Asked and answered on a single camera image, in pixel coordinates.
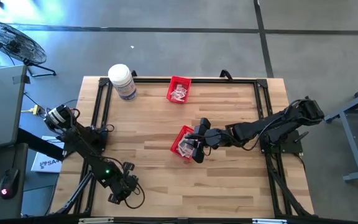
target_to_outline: wooden table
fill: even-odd
[[[81,111],[78,121],[84,126],[91,123],[99,78],[83,79],[77,108]],[[288,106],[284,82],[281,78],[267,81],[276,113]],[[96,184],[92,216],[273,217],[265,157],[260,153],[259,144],[250,152],[220,147],[205,157],[202,164],[185,161],[170,152],[181,127],[194,127],[202,117],[208,118],[214,128],[257,120],[252,85],[194,83],[184,105],[165,98],[168,83],[137,83],[136,86],[138,96],[134,101],[121,100],[115,90],[112,93],[107,123],[113,124],[116,130],[109,133],[103,155],[136,165],[134,174],[145,190],[145,203],[136,210],[127,208],[125,203],[110,203],[107,200],[110,189]],[[51,212],[61,208],[77,187],[82,163],[77,153],[63,161]],[[294,155],[284,154],[283,164],[289,189],[302,206],[313,213],[302,163]],[[83,205],[87,199],[87,190],[85,192]],[[284,211],[279,190],[278,197]],[[128,203],[136,206],[140,200],[140,196],[132,194]]]

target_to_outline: white plastic jar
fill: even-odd
[[[136,97],[136,86],[131,71],[126,65],[113,65],[109,69],[108,76],[121,99],[133,100]]]

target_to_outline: red basket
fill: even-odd
[[[186,96],[184,97],[183,101],[178,101],[172,99],[171,93],[177,89],[178,85],[182,85],[183,88],[187,90]],[[171,83],[169,84],[169,89],[167,93],[167,99],[174,103],[186,103],[187,97],[189,96],[190,92],[190,85],[191,85],[191,79],[190,78],[182,78],[182,77],[172,77]]]
[[[186,160],[191,160],[191,157],[190,158],[186,158],[186,157],[183,157],[181,156],[181,154],[178,152],[178,145],[179,145],[179,141],[183,138],[183,136],[187,133],[193,133],[193,129],[189,128],[188,126],[184,125],[182,127],[182,129],[180,130],[177,138],[175,139],[175,141],[173,142],[172,146],[171,146],[171,152],[179,155],[180,157],[186,159]]]

